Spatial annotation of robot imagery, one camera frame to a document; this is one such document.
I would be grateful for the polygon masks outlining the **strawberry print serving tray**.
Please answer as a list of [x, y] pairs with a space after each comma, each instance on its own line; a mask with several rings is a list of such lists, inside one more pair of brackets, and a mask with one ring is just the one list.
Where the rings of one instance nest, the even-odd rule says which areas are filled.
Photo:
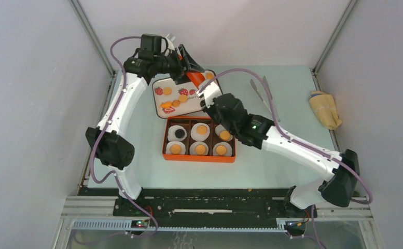
[[171, 78], [152, 83], [157, 116], [167, 119], [201, 111], [201, 99], [197, 96], [198, 87], [190, 80], [177, 85]]

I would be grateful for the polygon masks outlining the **swirl tan cookie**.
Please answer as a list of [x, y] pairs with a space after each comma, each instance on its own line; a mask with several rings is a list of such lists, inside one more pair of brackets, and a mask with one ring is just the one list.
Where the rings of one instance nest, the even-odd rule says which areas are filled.
[[207, 151], [206, 147], [203, 144], [197, 145], [194, 150], [197, 155], [205, 155]]

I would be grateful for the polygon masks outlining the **orange box lid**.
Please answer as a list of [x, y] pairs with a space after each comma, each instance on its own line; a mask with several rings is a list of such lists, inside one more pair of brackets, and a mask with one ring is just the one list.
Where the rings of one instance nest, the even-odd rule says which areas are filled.
[[186, 76], [194, 84], [197, 89], [200, 89], [202, 84], [206, 81], [206, 77], [199, 72], [187, 72]]

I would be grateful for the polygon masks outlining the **orange cookie box with dividers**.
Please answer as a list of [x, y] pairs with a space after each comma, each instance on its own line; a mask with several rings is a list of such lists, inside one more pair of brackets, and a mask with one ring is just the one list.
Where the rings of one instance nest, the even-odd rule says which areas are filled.
[[234, 163], [236, 141], [222, 125], [207, 117], [170, 117], [162, 155], [169, 161]]

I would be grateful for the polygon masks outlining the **black sandwich cookie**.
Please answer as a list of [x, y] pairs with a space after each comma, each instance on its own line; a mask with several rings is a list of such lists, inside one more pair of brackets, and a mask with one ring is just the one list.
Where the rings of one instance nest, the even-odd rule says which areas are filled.
[[180, 141], [184, 140], [187, 135], [186, 130], [184, 130], [184, 129], [177, 129], [174, 134], [175, 134], [175, 137]]

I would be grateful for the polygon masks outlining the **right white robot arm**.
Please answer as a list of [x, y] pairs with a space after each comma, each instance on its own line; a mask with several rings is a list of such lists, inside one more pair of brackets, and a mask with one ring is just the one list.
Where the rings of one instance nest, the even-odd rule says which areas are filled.
[[249, 114], [239, 99], [230, 93], [222, 94], [213, 83], [205, 81], [197, 95], [202, 100], [202, 110], [242, 144], [280, 154], [319, 176], [318, 180], [290, 189], [283, 202], [286, 215], [296, 217], [303, 209], [322, 202], [349, 206], [359, 177], [356, 152], [327, 150], [292, 135], [268, 118]]

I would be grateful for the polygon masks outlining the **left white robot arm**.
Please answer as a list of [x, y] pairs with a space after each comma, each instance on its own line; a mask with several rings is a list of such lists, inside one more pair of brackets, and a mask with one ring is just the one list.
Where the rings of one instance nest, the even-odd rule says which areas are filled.
[[145, 201], [138, 196], [142, 187], [130, 166], [135, 148], [126, 132], [136, 104], [150, 81], [158, 74], [179, 80], [187, 73], [203, 73], [183, 45], [177, 48], [137, 48], [121, 66], [121, 83], [107, 112], [98, 125], [86, 130], [92, 149], [89, 167], [92, 180], [101, 184], [114, 177], [121, 195], [128, 199], [125, 209], [133, 216], [143, 214]]

